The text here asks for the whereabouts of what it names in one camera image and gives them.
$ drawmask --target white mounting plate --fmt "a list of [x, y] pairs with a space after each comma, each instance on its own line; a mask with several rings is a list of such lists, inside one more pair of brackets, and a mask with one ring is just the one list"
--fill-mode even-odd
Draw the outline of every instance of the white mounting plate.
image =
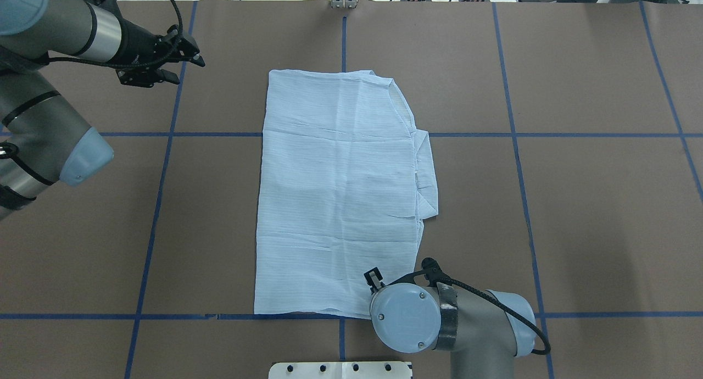
[[403, 361], [277, 363], [269, 370], [269, 379], [412, 379], [411, 367], [412, 363]]

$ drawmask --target white paper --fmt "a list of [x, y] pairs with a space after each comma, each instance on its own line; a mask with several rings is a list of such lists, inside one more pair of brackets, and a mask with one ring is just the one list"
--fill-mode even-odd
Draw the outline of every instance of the white paper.
[[364, 273], [412, 272], [436, 214], [429, 135], [392, 79], [269, 74], [254, 313], [369, 318]]

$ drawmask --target brown table surface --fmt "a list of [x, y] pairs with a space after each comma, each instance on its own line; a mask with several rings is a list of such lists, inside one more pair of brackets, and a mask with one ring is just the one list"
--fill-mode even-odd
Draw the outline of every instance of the brown table surface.
[[[552, 356], [518, 359], [516, 377], [703, 371], [703, 6], [180, 6], [208, 62], [171, 66], [180, 87], [43, 70], [115, 160], [0, 225], [0, 377], [266, 377], [339, 359], [449, 377], [448, 354], [398, 354], [368, 321], [253, 315], [267, 73], [288, 68], [396, 79], [439, 183], [419, 261], [522, 294], [548, 329]], [[121, 7], [151, 31], [174, 19], [166, 2]]]

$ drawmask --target blue tape line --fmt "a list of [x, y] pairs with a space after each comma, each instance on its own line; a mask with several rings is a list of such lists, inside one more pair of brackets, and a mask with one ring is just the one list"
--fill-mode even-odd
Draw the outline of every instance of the blue tape line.
[[317, 313], [285, 314], [101, 314], [0, 313], [0, 320], [362, 320]]
[[239, 137], [239, 138], [260, 138], [261, 132], [175, 132], [175, 137]]
[[512, 137], [512, 134], [500, 132], [429, 132], [429, 136], [431, 138], [509, 138]]
[[344, 331], [347, 323], [344, 319], [339, 319], [339, 361], [347, 360], [347, 351], [345, 350], [345, 344], [347, 340], [345, 339]]
[[219, 314], [218, 320], [339, 320], [339, 316], [313, 313]]
[[612, 319], [637, 317], [703, 317], [703, 311], [594, 311], [544, 313], [545, 319]]
[[[198, 2], [193, 2], [193, 9], [191, 9], [191, 22], [188, 26], [188, 34], [193, 34], [193, 25], [196, 22], [196, 12], [198, 11]], [[161, 212], [161, 199], [163, 198], [164, 184], [166, 181], [166, 170], [169, 166], [169, 156], [171, 154], [171, 146], [173, 144], [174, 131], [176, 129], [176, 121], [178, 119], [178, 106], [181, 101], [181, 93], [183, 92], [183, 82], [186, 76], [186, 65], [187, 62], [181, 64], [181, 83], [178, 85], [176, 90], [176, 99], [174, 103], [173, 116], [171, 117], [171, 126], [169, 128], [168, 142], [166, 143], [166, 153], [164, 155], [164, 164], [161, 167], [161, 179], [159, 181], [159, 189], [156, 194], [156, 206], [154, 208], [154, 216], [151, 222], [151, 232], [149, 234], [149, 244], [146, 249], [146, 259], [144, 261], [144, 271], [141, 276], [141, 286], [139, 287], [139, 297], [136, 304], [136, 318], [134, 319], [134, 326], [132, 329], [132, 336], [130, 341], [130, 351], [127, 354], [127, 362], [125, 366], [125, 379], [130, 379], [132, 362], [134, 361], [134, 351], [136, 349], [136, 341], [139, 334], [139, 321], [141, 316], [141, 310], [144, 305], [144, 296], [146, 294], [146, 284], [149, 279], [149, 268], [151, 265], [151, 257], [154, 250], [154, 241], [156, 239], [156, 224], [159, 221], [159, 215]]]
[[0, 320], [134, 320], [134, 314], [0, 313]]
[[342, 73], [347, 72], [347, 16], [342, 18]]
[[[534, 287], [537, 292], [537, 307], [539, 312], [544, 312], [544, 303], [542, 301], [542, 284], [539, 279], [539, 270], [537, 267], [537, 252], [534, 248], [534, 236], [532, 234], [532, 222], [529, 216], [529, 207], [527, 206], [527, 193], [525, 191], [525, 178], [522, 176], [522, 163], [520, 162], [520, 148], [517, 145], [517, 131], [515, 128], [515, 117], [512, 114], [512, 101], [510, 101], [510, 89], [507, 84], [507, 71], [505, 70], [505, 56], [503, 54], [503, 42], [500, 39], [500, 24], [498, 21], [498, 9], [495, 3], [491, 3], [493, 7], [493, 21], [495, 25], [495, 39], [498, 43], [498, 56], [500, 59], [500, 73], [503, 76], [503, 91], [505, 91], [505, 103], [507, 104], [507, 118], [510, 121], [510, 133], [512, 134], [512, 150], [515, 152], [515, 166], [517, 166], [517, 180], [520, 184], [520, 196], [522, 196], [522, 212], [525, 215], [525, 224], [527, 225], [527, 234], [529, 237], [529, 249], [532, 255], [532, 274], [534, 276]], [[542, 331], [547, 336], [547, 320], [540, 318]], [[547, 355], [547, 372], [549, 379], [554, 379], [554, 367], [552, 364], [551, 354]]]
[[696, 189], [698, 189], [698, 197], [703, 202], [703, 187], [701, 187], [700, 177], [698, 177], [698, 172], [696, 171], [696, 166], [693, 163], [693, 157], [691, 157], [691, 152], [688, 150], [688, 143], [686, 143], [686, 138], [683, 136], [683, 128], [681, 127], [681, 121], [678, 119], [678, 113], [676, 112], [676, 106], [673, 105], [673, 99], [671, 98], [671, 92], [668, 89], [668, 84], [666, 83], [666, 78], [663, 76], [663, 70], [661, 70], [661, 64], [659, 57], [657, 55], [657, 49], [652, 40], [652, 32], [650, 31], [650, 23], [647, 20], [647, 13], [645, 11], [645, 3], [640, 1], [640, 13], [642, 14], [642, 22], [645, 24], [645, 31], [647, 32], [647, 41], [650, 44], [650, 50], [652, 51], [652, 57], [655, 60], [655, 66], [657, 66], [657, 72], [661, 79], [661, 86], [663, 86], [663, 91], [666, 94], [666, 100], [668, 101], [668, 107], [671, 109], [671, 116], [673, 116], [673, 121], [676, 123], [676, 129], [681, 137], [681, 144], [683, 144], [683, 152], [685, 152], [686, 160], [688, 161], [688, 167], [691, 169], [691, 174], [693, 175], [693, 182], [696, 184]]
[[[140, 321], [166, 320], [363, 320], [354, 317], [340, 317], [331, 314], [141, 314]], [[703, 311], [591, 311], [591, 312], [535, 312], [538, 319], [610, 319], [638, 317], [703, 317]], [[103, 313], [0, 313], [0, 320], [134, 320], [136, 314], [103, 314]]]
[[168, 132], [101, 132], [101, 136], [103, 137], [110, 137], [110, 138], [115, 138], [115, 137], [129, 137], [129, 138], [136, 138], [136, 137], [166, 137], [169, 135]]
[[[168, 137], [169, 132], [102, 132], [105, 137]], [[12, 133], [0, 133], [11, 136]], [[174, 132], [174, 137], [257, 137], [261, 132]], [[510, 132], [429, 132], [433, 138], [512, 138]], [[680, 138], [679, 133], [568, 133], [517, 132], [519, 138]], [[703, 133], [684, 133], [686, 138], [703, 138]]]

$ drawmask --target light blue joint cap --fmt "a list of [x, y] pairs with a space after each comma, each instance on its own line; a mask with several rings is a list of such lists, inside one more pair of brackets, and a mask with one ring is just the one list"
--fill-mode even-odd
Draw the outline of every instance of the light blue joint cap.
[[0, 0], [0, 36], [22, 33], [46, 11], [48, 0]]
[[90, 128], [66, 159], [59, 179], [75, 187], [98, 173], [114, 156], [113, 148], [103, 136], [95, 128]]
[[[532, 306], [529, 306], [529, 302], [518, 294], [512, 294], [510, 292], [500, 292], [488, 290], [495, 298], [505, 306], [514, 310], [520, 316], [525, 317], [530, 323], [535, 324], [534, 312], [532, 311]], [[517, 354], [516, 357], [527, 356], [534, 349], [534, 338], [537, 334], [534, 333], [528, 326], [518, 321], [515, 317], [510, 316], [506, 313], [510, 326], [512, 327], [512, 332], [515, 334], [515, 342], [517, 343]]]
[[437, 340], [442, 317], [437, 301], [429, 292], [415, 284], [400, 282], [374, 295], [371, 321], [386, 346], [401, 353], [417, 353]]

